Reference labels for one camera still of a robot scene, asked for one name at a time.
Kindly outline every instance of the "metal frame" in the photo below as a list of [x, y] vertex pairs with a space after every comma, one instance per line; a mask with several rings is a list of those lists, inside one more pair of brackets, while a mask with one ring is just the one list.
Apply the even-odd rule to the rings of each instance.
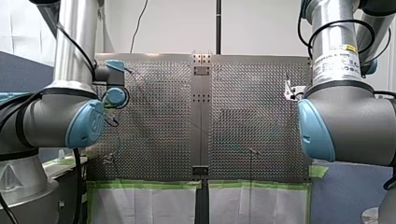
[[[213, 102], [213, 74], [216, 63], [277, 63], [290, 64], [300, 63], [304, 65], [305, 80], [304, 83], [296, 83], [293, 79], [293, 74], [290, 74], [291, 84], [301, 85], [310, 81], [310, 64], [309, 60], [302, 57], [273, 57], [273, 56], [223, 56], [210, 54], [97, 54], [96, 60], [103, 62], [104, 60], [122, 60], [128, 64], [142, 63], [142, 62], [183, 62], [191, 68], [191, 82], [190, 82], [190, 123], [191, 123], [191, 148], [187, 148], [191, 152], [191, 176], [183, 178], [152, 178], [150, 176], [144, 177], [148, 180], [207, 180], [211, 178], [210, 175], [210, 132], [212, 128], [212, 102]], [[271, 180], [279, 182], [307, 182], [309, 181], [309, 165], [311, 160], [305, 158], [303, 166], [305, 167], [304, 176], [291, 178], [257, 178], [259, 180]], [[254, 169], [261, 169], [262, 165], [255, 162]]]

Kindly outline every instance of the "white fabric panel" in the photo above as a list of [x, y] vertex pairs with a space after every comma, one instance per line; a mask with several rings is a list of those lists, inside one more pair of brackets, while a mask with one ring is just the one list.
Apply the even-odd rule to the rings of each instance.
[[242, 187], [238, 224], [274, 224], [275, 217], [276, 189]]
[[193, 224], [195, 189], [98, 189], [93, 224]]
[[210, 189], [210, 223], [305, 224], [307, 190]]
[[238, 224], [241, 189], [209, 190], [209, 222]]

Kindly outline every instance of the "silver metal tube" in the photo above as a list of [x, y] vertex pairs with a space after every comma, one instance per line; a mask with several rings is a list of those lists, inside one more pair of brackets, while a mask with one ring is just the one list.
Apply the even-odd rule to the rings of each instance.
[[[361, 64], [369, 62], [376, 56], [376, 52], [381, 46], [382, 40], [387, 35], [388, 28], [392, 24], [394, 17], [395, 14], [384, 17], [375, 17], [365, 13], [363, 14], [361, 19], [371, 25], [375, 31], [375, 42], [368, 50], [359, 55]], [[370, 41], [370, 32], [367, 30], [367, 28], [360, 26], [357, 34], [358, 49], [364, 49], [369, 45]]]
[[[93, 59], [97, 26], [97, 0], [63, 0], [59, 23]], [[58, 32], [53, 82], [48, 88], [67, 88], [93, 92], [92, 73], [81, 52]]]
[[[359, 0], [313, 0], [306, 9], [313, 32], [328, 22], [353, 19]], [[313, 41], [313, 85], [334, 80], [360, 80], [354, 23], [336, 23]]]

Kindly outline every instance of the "perforated metal panel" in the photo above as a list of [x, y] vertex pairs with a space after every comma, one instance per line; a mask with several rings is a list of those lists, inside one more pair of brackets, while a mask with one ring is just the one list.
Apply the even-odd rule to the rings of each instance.
[[292, 85], [307, 83], [306, 58], [212, 56], [201, 77], [191, 55], [97, 59], [125, 61], [133, 74], [126, 74], [131, 102], [120, 126], [106, 126], [88, 151], [89, 179], [191, 180], [193, 165], [209, 165], [211, 179], [308, 178], [297, 104], [283, 96], [286, 76]]
[[297, 104], [283, 96], [286, 76], [292, 85], [307, 83], [308, 60], [214, 56], [212, 63], [210, 178], [308, 178], [310, 161], [301, 150]]
[[107, 125], [89, 150], [89, 179], [190, 180], [190, 56], [115, 58], [133, 72], [126, 73], [131, 99], [121, 110], [120, 126]]

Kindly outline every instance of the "green masking tape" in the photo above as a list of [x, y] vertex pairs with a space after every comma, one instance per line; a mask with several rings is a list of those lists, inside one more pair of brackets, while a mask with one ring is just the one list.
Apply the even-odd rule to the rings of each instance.
[[327, 166], [311, 165], [309, 166], [309, 176], [313, 178], [323, 178], [328, 170], [329, 167]]
[[262, 189], [294, 189], [307, 190], [310, 183], [285, 184], [267, 181], [249, 180], [209, 180], [210, 189], [237, 189], [242, 187], [253, 187]]
[[200, 189], [200, 181], [159, 182], [146, 180], [99, 180], [88, 181], [89, 189]]

